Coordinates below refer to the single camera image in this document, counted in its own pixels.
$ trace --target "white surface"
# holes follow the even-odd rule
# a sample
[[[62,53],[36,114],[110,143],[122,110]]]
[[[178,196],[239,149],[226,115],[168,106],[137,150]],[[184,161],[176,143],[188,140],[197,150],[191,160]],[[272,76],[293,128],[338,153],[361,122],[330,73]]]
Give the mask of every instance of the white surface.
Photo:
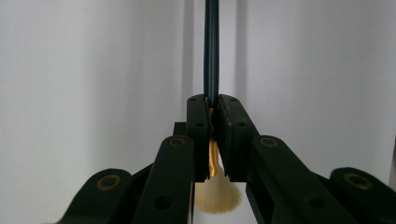
[[[151,163],[202,93],[204,1],[0,2],[0,223],[55,222]],[[325,176],[389,181],[396,1],[220,1],[220,92]],[[194,223],[256,223],[247,199]]]

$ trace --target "brush handle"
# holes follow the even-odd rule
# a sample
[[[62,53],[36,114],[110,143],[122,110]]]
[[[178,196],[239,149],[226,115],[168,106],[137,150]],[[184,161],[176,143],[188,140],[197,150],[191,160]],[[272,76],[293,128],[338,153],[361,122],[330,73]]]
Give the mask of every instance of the brush handle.
[[[219,0],[206,0],[204,95],[209,108],[219,101]]]

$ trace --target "cream-colored bristles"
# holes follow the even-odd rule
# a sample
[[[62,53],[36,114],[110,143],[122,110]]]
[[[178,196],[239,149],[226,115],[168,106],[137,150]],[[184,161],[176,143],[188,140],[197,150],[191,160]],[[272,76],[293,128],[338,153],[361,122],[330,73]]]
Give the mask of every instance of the cream-colored bristles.
[[[242,201],[239,189],[224,175],[221,167],[216,176],[204,183],[195,183],[194,200],[199,209],[210,214],[231,212]]]

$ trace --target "gray background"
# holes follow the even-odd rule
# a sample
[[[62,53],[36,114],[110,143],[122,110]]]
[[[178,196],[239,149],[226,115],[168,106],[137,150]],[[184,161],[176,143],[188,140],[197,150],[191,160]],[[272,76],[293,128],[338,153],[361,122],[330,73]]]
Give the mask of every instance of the gray background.
[[[153,162],[203,91],[204,9],[0,2],[0,223],[55,222],[91,175]],[[395,22],[392,0],[221,0],[220,92],[311,170],[351,166],[388,183]],[[194,223],[256,221],[245,198]]]

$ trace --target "brush head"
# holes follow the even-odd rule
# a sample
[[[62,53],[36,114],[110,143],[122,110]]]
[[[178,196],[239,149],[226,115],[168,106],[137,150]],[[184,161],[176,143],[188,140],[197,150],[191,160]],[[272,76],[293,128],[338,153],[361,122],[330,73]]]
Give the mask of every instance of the brush head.
[[[219,166],[214,177],[204,183],[195,183],[195,205],[203,212],[221,214],[233,211],[241,203],[241,192],[224,175]]]

